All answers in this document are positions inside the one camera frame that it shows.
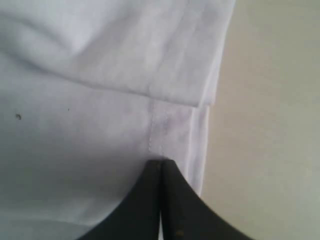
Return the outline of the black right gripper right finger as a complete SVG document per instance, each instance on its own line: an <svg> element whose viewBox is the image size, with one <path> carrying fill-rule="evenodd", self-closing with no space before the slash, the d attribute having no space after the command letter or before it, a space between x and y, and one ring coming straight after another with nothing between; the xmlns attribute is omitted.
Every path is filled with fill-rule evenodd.
<svg viewBox="0 0 320 240"><path fill-rule="evenodd" d="M177 164L161 164L161 223L165 240L249 240L212 211L183 177Z"/></svg>

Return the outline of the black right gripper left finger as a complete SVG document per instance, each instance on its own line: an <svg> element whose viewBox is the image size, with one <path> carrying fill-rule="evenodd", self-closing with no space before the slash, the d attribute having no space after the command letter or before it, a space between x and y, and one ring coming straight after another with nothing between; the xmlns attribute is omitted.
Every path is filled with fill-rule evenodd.
<svg viewBox="0 0 320 240"><path fill-rule="evenodd" d="M81 240L157 240L160 228L161 161L149 160L124 200Z"/></svg>

